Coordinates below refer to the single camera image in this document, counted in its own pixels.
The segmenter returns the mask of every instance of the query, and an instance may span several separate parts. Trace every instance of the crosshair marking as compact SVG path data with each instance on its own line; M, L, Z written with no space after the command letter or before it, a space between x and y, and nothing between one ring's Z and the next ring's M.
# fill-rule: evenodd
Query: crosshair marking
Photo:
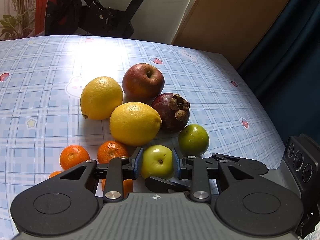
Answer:
M160 197L159 195L154 195L152 198L155 199L155 200L158 200L158 199L160 199L161 197Z

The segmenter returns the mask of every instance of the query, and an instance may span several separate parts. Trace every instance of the star print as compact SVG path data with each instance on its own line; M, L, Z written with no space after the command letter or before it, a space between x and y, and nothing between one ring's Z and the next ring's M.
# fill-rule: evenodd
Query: star print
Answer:
M26 124L27 124L27 128L28 128L28 129L35 128L35 127L36 127L36 123L37 123L37 120L31 117L31 118L28 120L28 122L26 123Z

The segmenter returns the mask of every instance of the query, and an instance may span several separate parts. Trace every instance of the table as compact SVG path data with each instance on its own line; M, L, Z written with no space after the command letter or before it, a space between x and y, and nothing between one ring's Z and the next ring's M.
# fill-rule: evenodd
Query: table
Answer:
M79 144L96 159L98 147L112 139L108 120L82 117L80 95L98 76L121 85L136 63L156 66L165 78L163 92L178 93L191 103L189 123L202 125L210 137L204 157L223 153L278 167L282 140L221 54L93 36L0 41L0 239L17 233L9 212L13 198L61 170L64 147ZM178 147L177 136L159 133L148 145ZM210 184L217 192L214 180Z

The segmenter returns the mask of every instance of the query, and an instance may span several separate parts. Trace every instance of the yellow lemon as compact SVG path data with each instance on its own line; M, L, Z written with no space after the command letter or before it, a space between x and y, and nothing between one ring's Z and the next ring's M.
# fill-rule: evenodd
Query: yellow lemon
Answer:
M161 118L151 106L129 102L118 106L110 117L113 138L130 146L142 146L158 133Z
M122 89L113 78L98 77L91 80L82 91L81 112L84 118L106 119L117 106L121 105L122 100Z

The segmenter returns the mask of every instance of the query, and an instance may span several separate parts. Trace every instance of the orange fruit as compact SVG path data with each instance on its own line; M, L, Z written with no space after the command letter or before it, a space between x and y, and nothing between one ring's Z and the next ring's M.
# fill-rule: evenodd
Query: orange fruit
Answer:
M90 160L88 152L79 145L70 145L64 148L60 155L60 165L64 170L87 160Z
M62 171L54 171L53 173L51 173L51 174L49 175L49 178L48 178L48 179L52 178L53 176L56 176L56 175L60 174L61 172L62 172Z
M111 159L121 156L129 157L124 145L117 141L107 141L99 147L97 159L99 163L109 163Z
M104 190L104 186L106 184L106 179L102 180L102 190ZM133 181L132 179L126 179L123 181L123 193L126 197L128 193L133 192Z

